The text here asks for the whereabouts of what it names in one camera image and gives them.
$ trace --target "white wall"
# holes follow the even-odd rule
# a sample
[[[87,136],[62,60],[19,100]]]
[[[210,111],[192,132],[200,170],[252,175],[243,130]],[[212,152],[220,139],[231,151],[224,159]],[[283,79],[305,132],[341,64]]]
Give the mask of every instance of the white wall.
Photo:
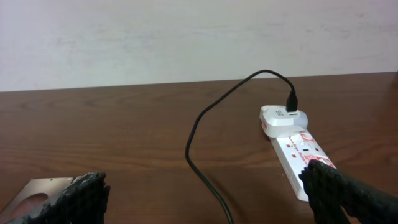
[[[0,0],[0,91],[398,70],[398,0]]]

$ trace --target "electrical socket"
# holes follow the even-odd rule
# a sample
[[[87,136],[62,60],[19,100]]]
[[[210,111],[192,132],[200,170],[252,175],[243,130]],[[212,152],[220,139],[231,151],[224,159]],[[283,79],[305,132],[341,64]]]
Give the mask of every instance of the electrical socket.
[[[308,166],[311,159],[318,159],[336,168],[307,130],[289,137],[271,138],[271,143],[293,187],[294,193],[300,200],[308,201],[308,196],[304,192],[303,182],[300,180],[299,174]]]

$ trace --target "wooden table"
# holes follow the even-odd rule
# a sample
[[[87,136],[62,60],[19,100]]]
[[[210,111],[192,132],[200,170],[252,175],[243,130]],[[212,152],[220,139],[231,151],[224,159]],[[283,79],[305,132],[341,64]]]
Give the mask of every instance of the wooden table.
[[[398,195],[394,73],[291,78],[309,130],[337,168]],[[226,223],[184,159],[199,112],[237,81],[0,93],[0,207],[31,178],[105,171],[107,223]],[[206,114],[192,159],[220,189],[236,223],[313,223],[295,198],[259,110],[289,87],[257,79]]]

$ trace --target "white charger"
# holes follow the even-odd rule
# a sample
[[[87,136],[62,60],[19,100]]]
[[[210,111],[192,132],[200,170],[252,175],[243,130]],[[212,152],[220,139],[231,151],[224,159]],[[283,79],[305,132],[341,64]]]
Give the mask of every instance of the white charger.
[[[270,137],[280,163],[298,199],[308,201],[299,174],[311,159],[333,168],[335,165],[307,131],[308,118],[303,111],[287,112],[284,106],[263,106],[262,129]]]

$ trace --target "power strip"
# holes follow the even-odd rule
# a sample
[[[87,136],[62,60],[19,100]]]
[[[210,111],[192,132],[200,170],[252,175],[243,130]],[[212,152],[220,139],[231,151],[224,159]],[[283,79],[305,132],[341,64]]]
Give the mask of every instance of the power strip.
[[[299,200],[308,201],[299,174],[308,166],[311,159],[317,159],[336,168],[307,130],[289,137],[271,138],[271,143]]]

